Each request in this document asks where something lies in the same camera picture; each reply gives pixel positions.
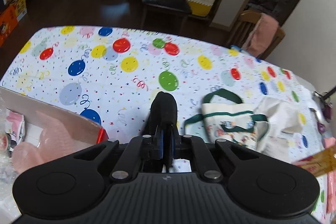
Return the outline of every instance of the tablecloth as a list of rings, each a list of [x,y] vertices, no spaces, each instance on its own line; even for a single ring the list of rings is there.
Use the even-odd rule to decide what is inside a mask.
[[[140,133],[159,91],[177,101],[180,134],[184,121],[199,113],[202,98],[214,90],[228,89],[256,106],[271,96],[300,108],[304,130],[289,138],[290,159],[322,149],[292,72],[186,37],[112,27],[45,28],[25,44],[1,85],[92,119],[121,143]],[[324,222],[326,177],[318,181],[321,195],[313,215]]]

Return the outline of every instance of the dark wood floor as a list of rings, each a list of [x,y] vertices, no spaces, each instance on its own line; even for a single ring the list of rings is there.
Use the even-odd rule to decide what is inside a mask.
[[[23,45],[39,29],[63,25],[94,25],[140,28],[141,0],[28,0],[28,13],[0,48],[0,78]],[[148,13],[145,30],[177,34],[181,19]],[[226,32],[207,27],[203,21],[189,19],[185,37],[221,45]]]

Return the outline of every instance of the pink cloth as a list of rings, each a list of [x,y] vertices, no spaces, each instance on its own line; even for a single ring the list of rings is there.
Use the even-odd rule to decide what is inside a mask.
[[[335,138],[324,139],[325,148],[329,148],[336,144]],[[328,200],[327,213],[336,211],[336,171],[328,173]]]
[[[273,17],[261,14],[261,18],[249,34],[242,49],[248,51],[254,57],[258,57],[271,45],[278,27],[279,22]]]

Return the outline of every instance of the cardboard box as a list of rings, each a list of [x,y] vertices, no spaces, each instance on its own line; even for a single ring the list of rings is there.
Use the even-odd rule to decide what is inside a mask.
[[[73,139],[74,152],[108,139],[106,131],[98,124],[76,113],[38,101],[25,95],[0,87],[5,106],[23,114],[26,122],[24,141],[37,146],[42,131],[42,121],[36,111],[61,121]],[[20,216],[13,196],[0,200],[0,224],[10,224]]]
[[[10,5],[2,14],[0,14],[0,47],[17,26],[15,9]]]
[[[16,18],[19,22],[27,13],[26,0],[14,0],[11,5],[14,6]]]

